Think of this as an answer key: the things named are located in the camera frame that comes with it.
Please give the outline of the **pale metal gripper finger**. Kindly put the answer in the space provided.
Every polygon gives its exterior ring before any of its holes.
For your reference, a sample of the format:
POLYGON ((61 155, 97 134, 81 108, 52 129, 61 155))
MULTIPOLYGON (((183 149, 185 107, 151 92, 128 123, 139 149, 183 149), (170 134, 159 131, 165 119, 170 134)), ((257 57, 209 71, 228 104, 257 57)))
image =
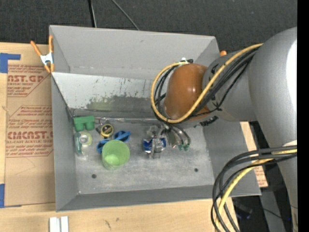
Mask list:
POLYGON ((153 140, 153 146, 152 146, 152 158, 153 159, 159 159, 161 152, 162 152, 162 147, 163 144, 160 140, 153 140))
POLYGON ((164 138, 164 131, 165 129, 163 127, 150 127, 146 131, 146 139, 164 138))

